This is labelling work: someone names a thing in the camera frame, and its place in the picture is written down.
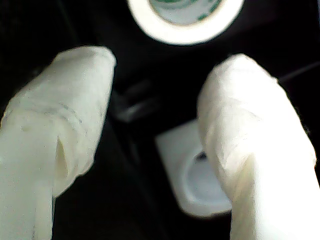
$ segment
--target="white plastic piece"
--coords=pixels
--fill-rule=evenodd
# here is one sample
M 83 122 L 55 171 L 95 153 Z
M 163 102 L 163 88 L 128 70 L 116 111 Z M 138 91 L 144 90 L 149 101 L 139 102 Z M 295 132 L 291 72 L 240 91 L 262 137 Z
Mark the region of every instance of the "white plastic piece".
M 0 129 L 0 240 L 50 240 L 52 197 L 92 165 L 113 81 L 105 47 L 60 53 L 14 96 Z
M 231 210 L 231 202 L 203 152 L 197 121 L 166 131 L 155 142 L 180 208 L 194 217 L 207 218 Z
M 198 122 L 232 201 L 231 240 L 320 239 L 315 151 L 277 79 L 243 54 L 230 57 L 202 88 Z
M 244 0 L 221 0 L 213 12 L 210 12 L 214 4 L 212 1 L 180 0 L 192 2 L 185 9 L 179 2 L 163 2 L 167 1 L 128 0 L 128 6 L 136 23 L 151 38 L 167 44 L 192 45 L 206 42 L 224 32 L 238 16 Z M 202 14 L 207 14 L 207 17 L 194 15 L 199 10 L 198 5 L 203 4 L 208 5 Z

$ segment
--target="black surface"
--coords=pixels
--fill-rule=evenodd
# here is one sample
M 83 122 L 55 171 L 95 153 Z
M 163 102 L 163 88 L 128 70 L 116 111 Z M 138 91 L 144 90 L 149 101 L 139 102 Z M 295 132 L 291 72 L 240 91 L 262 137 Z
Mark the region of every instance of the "black surface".
M 230 214 L 200 220 L 180 211 L 154 136 L 195 118 L 197 95 L 209 71 L 242 52 L 285 80 L 319 150 L 314 117 L 319 70 L 290 75 L 319 61 L 317 10 L 316 0 L 246 0 L 237 20 L 216 39 L 172 46 L 146 36 L 125 0 L 1 1 L 0 110 L 58 52 L 87 44 L 115 53 L 117 93 L 128 94 L 130 87 L 147 81 L 152 91 L 134 102 L 158 97 L 157 109 L 129 123 L 108 112 L 94 166 L 56 201 L 53 239 L 204 239 L 214 238 L 215 231 L 220 240 L 229 239 Z M 112 106 L 117 101 L 111 97 Z

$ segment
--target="roll of tape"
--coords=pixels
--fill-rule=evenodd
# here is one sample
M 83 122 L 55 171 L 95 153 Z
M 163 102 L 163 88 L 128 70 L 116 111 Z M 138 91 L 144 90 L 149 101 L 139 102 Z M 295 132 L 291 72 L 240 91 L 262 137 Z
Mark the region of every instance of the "roll of tape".
M 173 45 L 208 41 L 224 32 L 244 0 L 127 0 L 133 18 L 151 38 Z

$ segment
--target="hole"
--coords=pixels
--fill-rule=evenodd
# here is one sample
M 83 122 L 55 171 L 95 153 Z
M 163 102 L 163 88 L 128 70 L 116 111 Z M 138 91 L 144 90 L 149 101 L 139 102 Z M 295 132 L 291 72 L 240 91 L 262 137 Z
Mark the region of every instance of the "hole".
M 58 139 L 56 145 L 56 152 L 55 152 L 55 178 L 56 179 L 63 179 L 67 177 L 68 169 L 65 157 L 65 150 L 64 146 L 60 139 Z
M 206 19 L 222 0 L 149 0 L 163 19 L 177 25 L 190 25 Z
M 195 156 L 196 162 L 204 162 L 207 161 L 207 155 L 204 151 L 200 152 L 197 156 Z

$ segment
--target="tape roll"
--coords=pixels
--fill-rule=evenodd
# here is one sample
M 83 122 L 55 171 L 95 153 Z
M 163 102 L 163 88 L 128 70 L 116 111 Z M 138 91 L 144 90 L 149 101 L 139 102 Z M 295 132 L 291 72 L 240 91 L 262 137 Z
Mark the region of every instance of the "tape roll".
M 127 0 L 139 27 L 173 45 L 206 42 L 224 32 L 245 0 Z

